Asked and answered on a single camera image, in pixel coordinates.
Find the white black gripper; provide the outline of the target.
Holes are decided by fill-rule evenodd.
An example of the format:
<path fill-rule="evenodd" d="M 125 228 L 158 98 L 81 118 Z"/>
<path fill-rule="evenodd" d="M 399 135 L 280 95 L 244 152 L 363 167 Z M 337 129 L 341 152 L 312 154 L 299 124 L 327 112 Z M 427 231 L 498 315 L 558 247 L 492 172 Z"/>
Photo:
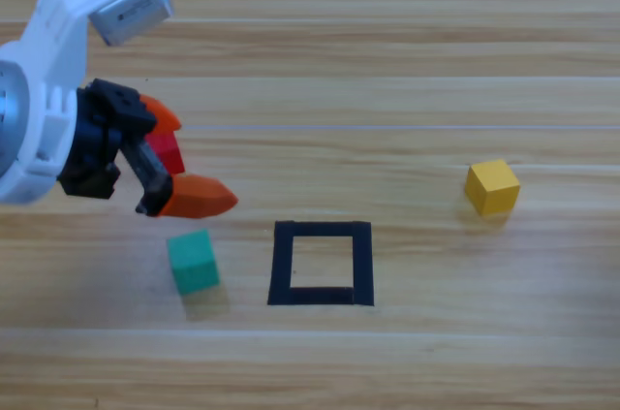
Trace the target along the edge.
<path fill-rule="evenodd" d="M 107 200 L 123 154 L 143 188 L 139 213 L 203 219 L 223 214 L 238 197 L 220 180 L 169 175 L 147 143 L 149 133 L 181 129 L 163 102 L 102 79 L 80 86 L 77 69 L 46 67 L 21 42 L 1 48 L 1 201 L 29 205 L 55 184 L 74 197 Z"/>

